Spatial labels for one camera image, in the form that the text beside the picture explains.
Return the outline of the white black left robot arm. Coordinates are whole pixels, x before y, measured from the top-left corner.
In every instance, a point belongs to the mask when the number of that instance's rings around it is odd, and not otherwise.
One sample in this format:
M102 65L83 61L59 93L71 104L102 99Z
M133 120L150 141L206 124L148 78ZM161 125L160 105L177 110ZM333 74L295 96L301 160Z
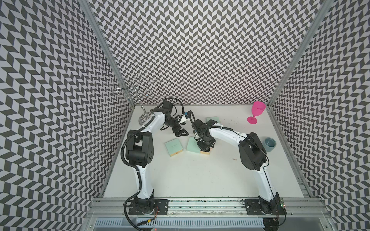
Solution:
M149 215L155 210L154 189L146 172L147 165L154 157L153 134L167 126L176 137L188 136L189 133L181 127L187 119L182 101L168 97L150 110L147 121L140 129L128 131L120 157L125 165L136 172L138 191L128 201L133 203L132 208L138 208L143 214Z

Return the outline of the mint green drawer jewelry box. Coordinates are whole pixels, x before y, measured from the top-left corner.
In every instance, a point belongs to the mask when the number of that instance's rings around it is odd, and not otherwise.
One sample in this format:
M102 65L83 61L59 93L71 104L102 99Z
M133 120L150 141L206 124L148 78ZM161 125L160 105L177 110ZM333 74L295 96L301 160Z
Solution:
M219 119L219 117L217 117L217 116L207 117L207 118L206 118L206 122L208 122L209 120L214 120L214 121L216 121L217 123L220 123L220 119Z

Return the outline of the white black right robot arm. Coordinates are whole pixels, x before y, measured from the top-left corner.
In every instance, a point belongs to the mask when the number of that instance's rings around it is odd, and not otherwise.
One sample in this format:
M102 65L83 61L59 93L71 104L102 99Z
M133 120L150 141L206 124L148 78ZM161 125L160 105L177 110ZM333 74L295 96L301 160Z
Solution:
M197 145L202 151L214 148L216 139L237 147L242 165L254 173L261 211L267 215L278 211L280 197L270 182L267 171L270 161L258 135L254 132L238 133L214 120L204 123L197 119L191 124L197 136Z

